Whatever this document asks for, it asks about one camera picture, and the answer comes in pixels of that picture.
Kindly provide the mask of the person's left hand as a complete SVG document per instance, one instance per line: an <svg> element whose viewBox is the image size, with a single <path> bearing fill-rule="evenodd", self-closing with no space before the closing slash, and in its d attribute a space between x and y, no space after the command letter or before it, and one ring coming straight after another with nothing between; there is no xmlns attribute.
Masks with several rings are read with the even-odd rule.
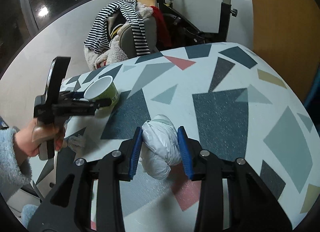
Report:
<svg viewBox="0 0 320 232"><path fill-rule="evenodd" d="M54 140L56 151L63 147L65 128L54 125L43 125L38 128L37 118L34 118L25 128L14 134L14 152L18 162L24 162L28 157L39 154L39 146L48 140Z"/></svg>

